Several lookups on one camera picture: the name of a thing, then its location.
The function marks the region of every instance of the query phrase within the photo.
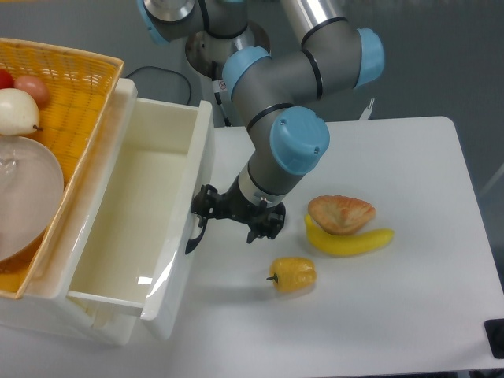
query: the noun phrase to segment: bread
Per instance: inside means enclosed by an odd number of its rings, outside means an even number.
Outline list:
[[[376,210],[358,198],[322,195],[309,202],[308,214],[329,234],[351,235],[373,219]]]

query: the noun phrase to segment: yellow basket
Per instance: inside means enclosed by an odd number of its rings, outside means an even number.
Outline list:
[[[123,61],[82,50],[0,38],[0,68],[14,79],[37,76],[49,88],[50,104],[40,111],[43,131],[29,137],[51,150],[65,179],[60,207],[43,236],[0,263],[0,297],[21,298],[35,269],[49,252],[48,242],[86,164]]]

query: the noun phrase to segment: pepper stem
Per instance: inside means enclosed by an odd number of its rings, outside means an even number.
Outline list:
[[[277,276],[277,275],[276,275],[276,273],[275,273],[275,274],[273,274],[271,277],[268,277],[268,278],[267,278],[267,280],[268,280],[268,281],[270,281],[270,280],[275,280],[275,282],[276,282],[276,283],[278,283],[278,276]]]

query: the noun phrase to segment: plastic fruit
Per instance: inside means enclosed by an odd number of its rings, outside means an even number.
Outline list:
[[[14,78],[5,69],[0,69],[0,89],[12,88],[14,86]]]
[[[0,134],[25,135],[40,129],[39,108],[26,92],[0,89]]]
[[[19,76],[14,80],[14,88],[25,91],[33,97],[39,109],[47,106],[50,93],[41,79],[31,75]]]
[[[394,230],[380,228],[359,235],[331,235],[305,216],[306,236],[318,250],[338,257],[355,256],[386,246],[394,238]]]
[[[269,275],[267,280],[282,293],[303,289],[317,279],[315,264],[308,258],[277,258],[269,267]]]

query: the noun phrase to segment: white table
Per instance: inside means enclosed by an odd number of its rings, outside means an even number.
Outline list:
[[[453,124],[446,118],[330,124],[331,146],[285,199],[276,240],[212,220],[196,254],[172,338],[141,324],[124,347],[0,328],[0,376],[355,376],[504,367],[484,321],[504,297]],[[212,184],[225,191],[252,152],[243,128],[216,129]],[[371,202],[366,229],[392,244],[331,258],[306,241],[318,195]],[[315,287],[278,295],[272,260],[305,256]]]

